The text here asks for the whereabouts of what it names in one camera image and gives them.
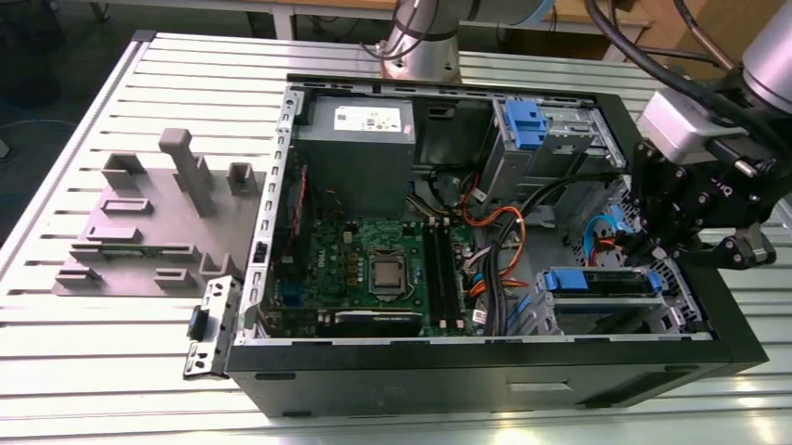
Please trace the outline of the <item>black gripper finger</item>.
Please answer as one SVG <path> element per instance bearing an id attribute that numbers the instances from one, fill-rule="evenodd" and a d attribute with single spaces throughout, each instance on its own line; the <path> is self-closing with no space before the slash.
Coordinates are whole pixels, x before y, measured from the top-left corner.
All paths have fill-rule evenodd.
<path id="1" fill-rule="evenodd" d="M 654 249 L 665 250 L 679 230 L 674 208 L 682 185 L 682 168 L 670 162 L 650 141 L 634 148 L 630 164 L 631 204 L 639 228 L 623 244 L 626 264 L 653 262 Z"/>
<path id="2" fill-rule="evenodd" d="M 777 260 L 759 223 L 734 229 L 717 244 L 705 243 L 699 233 L 689 233 L 663 246 L 663 252 L 674 261 L 729 270 L 747 270 L 773 264 Z"/>

